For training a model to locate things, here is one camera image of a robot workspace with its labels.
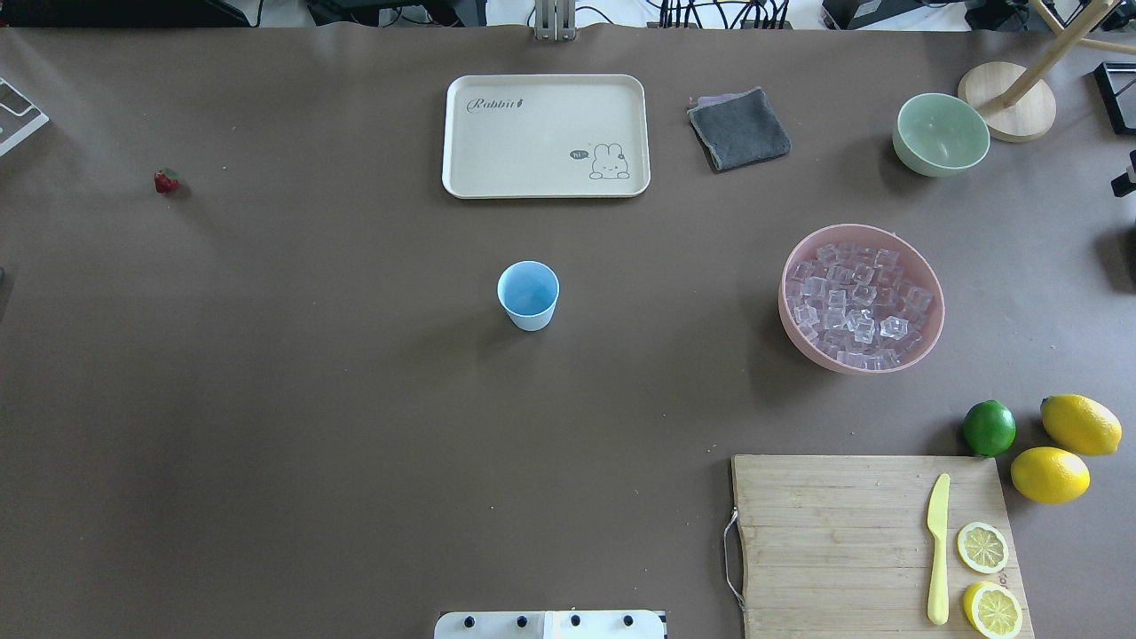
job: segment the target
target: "red strawberry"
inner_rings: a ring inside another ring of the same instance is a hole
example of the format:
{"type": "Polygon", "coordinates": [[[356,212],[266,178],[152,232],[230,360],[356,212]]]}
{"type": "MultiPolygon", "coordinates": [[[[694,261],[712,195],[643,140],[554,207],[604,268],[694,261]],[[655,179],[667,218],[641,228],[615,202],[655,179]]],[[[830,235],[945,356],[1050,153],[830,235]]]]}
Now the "red strawberry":
{"type": "Polygon", "coordinates": [[[168,168],[164,168],[158,173],[153,174],[153,188],[159,193],[162,194],[169,193],[172,191],[177,190],[177,188],[181,185],[182,183],[178,181],[177,173],[174,173],[168,168]]]}

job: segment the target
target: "pink bowl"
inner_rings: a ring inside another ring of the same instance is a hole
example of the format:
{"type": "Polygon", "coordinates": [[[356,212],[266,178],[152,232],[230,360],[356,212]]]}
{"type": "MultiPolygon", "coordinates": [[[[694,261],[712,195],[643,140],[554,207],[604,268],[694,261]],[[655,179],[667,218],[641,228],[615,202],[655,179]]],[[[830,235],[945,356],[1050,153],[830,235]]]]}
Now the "pink bowl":
{"type": "Polygon", "coordinates": [[[785,267],[782,269],[780,284],[777,287],[777,308],[780,313],[782,324],[785,326],[785,332],[788,334],[788,339],[801,352],[804,354],[805,357],[825,368],[828,368],[829,371],[847,373],[850,375],[878,375],[882,373],[894,373],[896,371],[903,371],[904,368],[914,366],[916,363],[930,352],[930,349],[935,348],[935,343],[938,342],[938,337],[943,333],[943,317],[946,312],[946,306],[943,300],[943,287],[939,285],[938,277],[935,276],[935,272],[932,271],[927,260],[919,255],[919,251],[894,234],[866,224],[835,224],[816,231],[805,239],[801,240],[801,242],[793,248],[793,251],[790,252],[788,259],[785,262],[785,267]],[[911,282],[917,287],[927,289],[935,294],[935,301],[932,302],[932,306],[928,309],[927,324],[924,325],[920,331],[924,335],[922,343],[918,349],[908,355],[907,362],[900,364],[895,368],[887,368],[884,371],[864,371],[862,368],[841,364],[840,362],[828,357],[809,340],[804,339],[804,334],[801,333],[796,323],[793,322],[793,317],[790,315],[788,308],[785,305],[785,280],[788,279],[790,267],[796,262],[803,259],[816,259],[818,248],[828,243],[840,242],[854,242],[874,249],[897,251],[900,254],[900,265],[904,268],[904,277],[911,280],[911,282]]]}

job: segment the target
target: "bowl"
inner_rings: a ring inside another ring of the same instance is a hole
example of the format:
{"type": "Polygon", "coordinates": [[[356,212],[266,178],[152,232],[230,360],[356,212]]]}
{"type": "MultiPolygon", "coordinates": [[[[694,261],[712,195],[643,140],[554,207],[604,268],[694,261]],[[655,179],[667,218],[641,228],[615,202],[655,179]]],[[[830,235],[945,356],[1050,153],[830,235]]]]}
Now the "bowl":
{"type": "Polygon", "coordinates": [[[883,373],[895,373],[914,366],[922,360],[922,358],[926,357],[933,348],[935,348],[935,343],[943,333],[943,320],[946,314],[946,307],[943,300],[943,288],[939,285],[938,277],[935,276],[935,272],[932,269],[930,265],[927,264],[927,260],[919,255],[919,251],[917,251],[911,244],[897,238],[895,234],[888,233],[883,229],[868,226],[866,224],[836,224],[833,226],[826,226],[819,231],[815,231],[801,240],[800,243],[797,243],[796,247],[794,247],[790,252],[788,259],[785,260],[785,267],[782,269],[780,284],[777,287],[777,307],[780,314],[782,324],[785,326],[785,333],[805,357],[829,371],[846,373],[850,375],[878,375],[883,373]],[[922,341],[910,352],[903,356],[899,366],[882,371],[868,371],[837,362],[836,359],[825,355],[816,343],[809,341],[793,318],[788,305],[786,304],[787,297],[785,288],[790,269],[797,262],[817,259],[818,248],[826,244],[840,244],[841,242],[852,242],[853,244],[862,247],[886,249],[897,252],[900,256],[899,265],[904,269],[903,279],[910,280],[912,284],[920,287],[935,296],[925,313],[926,323],[921,329],[919,329],[919,332],[922,335],[922,341]]]}
{"type": "Polygon", "coordinates": [[[945,177],[982,161],[991,132],[983,116],[954,96],[921,93],[900,108],[892,147],[911,171],[945,177]]]}

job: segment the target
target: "brown table surface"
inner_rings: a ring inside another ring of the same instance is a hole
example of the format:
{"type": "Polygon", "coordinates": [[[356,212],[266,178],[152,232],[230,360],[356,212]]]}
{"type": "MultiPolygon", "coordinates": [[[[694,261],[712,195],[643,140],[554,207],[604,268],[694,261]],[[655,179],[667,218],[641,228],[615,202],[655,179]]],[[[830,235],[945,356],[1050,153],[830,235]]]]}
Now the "brown table surface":
{"type": "MultiPolygon", "coordinates": [[[[989,398],[1012,453],[1051,443],[1047,395],[1136,421],[1136,198],[1109,188],[1133,139],[1102,53],[1049,74],[1047,135],[969,173],[891,150],[907,98],[1050,39],[0,30],[0,75],[52,118],[0,160],[0,634],[411,638],[443,611],[575,606],[738,637],[732,455],[964,455],[989,398]],[[449,83],[535,72],[642,81],[646,192],[443,190],[449,83]],[[793,151],[713,174],[687,99],[755,85],[793,151]],[[189,188],[156,194],[165,166],[189,188]],[[946,327],[918,366],[837,375],[786,339],[783,263],[837,222],[936,268],[946,327]],[[494,294],[524,258],[562,283],[536,334],[494,294]]],[[[1000,459],[1038,637],[1130,632],[1131,446],[1062,506],[1000,459]]]]}

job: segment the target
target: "white floor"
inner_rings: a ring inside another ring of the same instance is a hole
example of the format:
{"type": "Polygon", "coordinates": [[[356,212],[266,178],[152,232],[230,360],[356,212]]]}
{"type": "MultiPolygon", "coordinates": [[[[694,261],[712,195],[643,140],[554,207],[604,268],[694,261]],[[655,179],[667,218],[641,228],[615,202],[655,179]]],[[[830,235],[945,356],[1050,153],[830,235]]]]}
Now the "white floor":
{"type": "MultiPolygon", "coordinates": [[[[257,9],[261,0],[227,0],[229,5],[244,11],[250,23],[257,20],[257,9]]],[[[261,26],[315,26],[311,14],[308,13],[304,0],[262,0],[261,26]]],[[[826,28],[821,18],[821,0],[786,0],[788,1],[788,22],[793,28],[826,28]]],[[[646,26],[649,22],[659,19],[658,0],[578,0],[576,2],[576,25],[605,22],[598,13],[583,9],[594,7],[603,11],[612,22],[628,26],[646,26]]],[[[1069,13],[1077,6],[1077,0],[1060,0],[1059,10],[1069,7],[1069,13]]],[[[734,20],[742,5],[722,5],[726,17],[734,20]]],[[[488,0],[485,5],[486,22],[495,24],[525,24],[533,10],[533,0],[488,0]]],[[[705,28],[721,28],[721,14],[717,7],[703,6],[696,9],[699,18],[705,28]]],[[[868,25],[863,30],[875,31],[970,31],[963,18],[967,7],[963,2],[952,2],[945,6],[920,8],[908,11],[886,20],[868,25]]],[[[384,9],[381,24],[391,26],[418,26],[417,22],[428,22],[428,16],[420,8],[408,7],[401,14],[384,9]],[[409,19],[396,19],[399,16],[409,19]]]]}

